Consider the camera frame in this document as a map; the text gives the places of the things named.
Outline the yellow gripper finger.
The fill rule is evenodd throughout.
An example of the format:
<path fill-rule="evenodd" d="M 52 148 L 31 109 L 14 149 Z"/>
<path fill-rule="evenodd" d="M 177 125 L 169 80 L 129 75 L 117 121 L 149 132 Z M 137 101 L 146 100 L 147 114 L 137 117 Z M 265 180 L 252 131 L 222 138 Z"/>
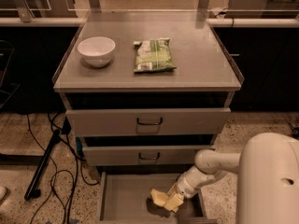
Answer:
<path fill-rule="evenodd" d="M 172 193 L 165 201 L 164 209 L 167 211 L 177 212 L 178 208 L 184 203 L 184 197 L 176 192 Z"/>
<path fill-rule="evenodd" d="M 172 185 L 172 187 L 166 193 L 167 196 L 171 196 L 173 193 L 177 192 L 177 182 Z"/>

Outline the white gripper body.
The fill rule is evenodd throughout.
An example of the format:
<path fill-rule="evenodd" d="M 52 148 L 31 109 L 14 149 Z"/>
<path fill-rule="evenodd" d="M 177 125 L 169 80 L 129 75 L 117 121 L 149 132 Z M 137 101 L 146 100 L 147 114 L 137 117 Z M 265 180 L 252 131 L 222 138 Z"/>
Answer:
<path fill-rule="evenodd" d="M 177 180 L 177 193 L 183 195 L 186 199 L 192 198 L 198 192 L 198 180 L 188 175 L 182 174 Z"/>

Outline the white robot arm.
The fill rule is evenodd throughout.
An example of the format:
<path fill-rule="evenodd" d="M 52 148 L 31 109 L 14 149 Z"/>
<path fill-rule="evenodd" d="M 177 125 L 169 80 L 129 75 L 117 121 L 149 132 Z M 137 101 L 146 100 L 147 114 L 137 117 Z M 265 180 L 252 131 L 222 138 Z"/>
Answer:
<path fill-rule="evenodd" d="M 227 172 L 237 174 L 236 224 L 299 224 L 299 141 L 279 133 L 257 134 L 239 153 L 198 151 L 164 208 L 178 210 Z"/>

